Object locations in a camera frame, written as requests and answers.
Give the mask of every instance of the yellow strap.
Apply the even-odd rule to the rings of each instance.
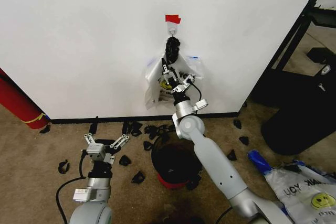
[[[44,116],[44,115],[46,115],[45,113],[41,113],[38,117],[36,117],[35,119],[33,119],[33,120],[30,120],[30,121],[27,121],[27,122],[25,122],[25,121],[23,121],[24,123],[33,123],[33,122],[35,122],[35,121],[37,121],[37,120],[41,120],[41,118]]]

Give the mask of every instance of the black baseboard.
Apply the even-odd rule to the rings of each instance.
[[[200,118],[235,118],[239,112],[232,113],[210,113],[198,114]],[[68,123],[115,123],[124,121],[158,121],[171,120],[172,115],[151,115],[151,116],[125,116],[119,118],[73,118],[73,119],[51,119],[53,124],[68,124]]]

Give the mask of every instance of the blue object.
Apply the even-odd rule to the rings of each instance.
[[[247,156],[263,175],[270,173],[272,170],[272,167],[257,150],[249,151]]]

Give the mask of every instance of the red tape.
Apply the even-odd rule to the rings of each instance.
[[[181,22],[181,19],[177,15],[166,15],[166,22],[173,22],[176,24],[179,24]]]

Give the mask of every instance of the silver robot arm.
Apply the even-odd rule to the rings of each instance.
[[[107,202],[111,196],[110,181],[114,156],[107,152],[108,146],[96,143],[91,133],[85,134],[84,138],[89,145],[86,152],[93,162],[93,169],[88,175],[87,187],[76,189],[73,194],[73,200],[83,204],[72,213],[70,224],[110,224],[112,210]],[[117,150],[128,140],[128,136],[122,135],[109,149]]]
[[[179,128],[182,138],[194,142],[195,154],[199,161],[241,216],[253,220],[261,214],[271,224],[292,223],[276,204],[258,197],[247,188],[238,171],[218,145],[203,136],[204,123],[200,118],[194,115],[186,116],[180,121]]]
[[[176,76],[175,73],[178,71],[171,73],[168,67],[165,66],[166,62],[164,60],[162,65],[164,75],[175,77],[167,78],[167,80],[170,81],[173,87],[172,93],[176,108],[176,113],[173,114],[173,122],[176,133],[179,138],[194,142],[196,156],[212,181],[229,200],[231,206],[241,216],[253,223],[291,224],[291,220],[275,203],[258,197],[248,189],[238,171],[218,145],[203,135],[205,130],[204,123],[194,114],[206,107],[208,102],[203,99],[192,105],[189,97],[185,95],[185,91],[190,85],[183,90],[176,88],[180,87],[181,84],[190,83],[190,81],[186,82],[181,77]]]

